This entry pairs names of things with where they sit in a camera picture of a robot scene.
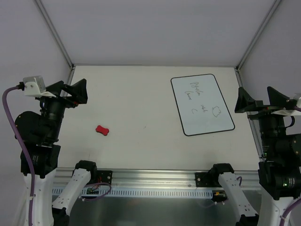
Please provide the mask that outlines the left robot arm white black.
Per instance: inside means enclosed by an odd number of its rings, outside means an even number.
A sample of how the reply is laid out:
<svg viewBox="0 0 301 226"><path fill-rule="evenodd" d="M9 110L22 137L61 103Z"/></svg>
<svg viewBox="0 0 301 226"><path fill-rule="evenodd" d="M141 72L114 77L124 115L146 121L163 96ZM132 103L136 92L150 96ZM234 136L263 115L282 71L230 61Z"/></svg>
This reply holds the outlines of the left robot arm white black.
<svg viewBox="0 0 301 226"><path fill-rule="evenodd" d="M87 184L98 179L96 163L79 161L61 195L52 200L52 188L61 147L57 145L64 112L86 104L87 81L73 85L63 81L45 86L40 76L24 78L17 86L40 102L40 113L26 111L15 120L16 139L22 142L21 172L28 196L26 226L67 226L71 209Z"/></svg>

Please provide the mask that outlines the red bone-shaped eraser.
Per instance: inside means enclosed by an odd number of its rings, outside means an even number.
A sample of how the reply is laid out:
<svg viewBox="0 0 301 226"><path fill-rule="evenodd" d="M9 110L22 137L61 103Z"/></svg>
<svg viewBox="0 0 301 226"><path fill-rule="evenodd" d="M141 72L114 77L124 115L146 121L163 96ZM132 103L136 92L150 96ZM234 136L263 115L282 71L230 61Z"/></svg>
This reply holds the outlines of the red bone-shaped eraser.
<svg viewBox="0 0 301 226"><path fill-rule="evenodd" d="M107 136L109 134L109 132L110 132L108 128L105 128L105 127L103 127L101 125L98 125L96 127L95 131L97 133L100 133L100 134L104 135L104 136Z"/></svg>

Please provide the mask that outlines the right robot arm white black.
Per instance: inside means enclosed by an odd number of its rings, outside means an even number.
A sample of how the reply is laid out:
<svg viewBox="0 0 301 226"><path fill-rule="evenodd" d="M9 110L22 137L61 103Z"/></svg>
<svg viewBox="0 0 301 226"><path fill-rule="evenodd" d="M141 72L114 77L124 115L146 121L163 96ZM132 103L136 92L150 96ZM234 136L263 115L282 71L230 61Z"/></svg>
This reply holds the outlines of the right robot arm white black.
<svg viewBox="0 0 301 226"><path fill-rule="evenodd" d="M284 117L301 114L301 96L289 98L272 87L267 88L269 105L254 100L240 87L236 113L251 112L250 120L259 122L262 158L258 176L261 208L250 205L228 163L214 164L207 175L214 186L221 186L236 215L237 226L286 226L291 211L301 202L301 136L288 135Z"/></svg>

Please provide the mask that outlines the white whiteboard black frame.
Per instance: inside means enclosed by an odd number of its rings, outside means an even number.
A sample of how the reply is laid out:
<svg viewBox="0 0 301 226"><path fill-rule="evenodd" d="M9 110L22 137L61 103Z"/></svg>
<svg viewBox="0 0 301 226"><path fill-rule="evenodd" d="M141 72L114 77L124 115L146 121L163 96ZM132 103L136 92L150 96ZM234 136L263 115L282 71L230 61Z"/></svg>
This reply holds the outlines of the white whiteboard black frame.
<svg viewBox="0 0 301 226"><path fill-rule="evenodd" d="M213 74L171 79L184 135L232 131L235 124Z"/></svg>

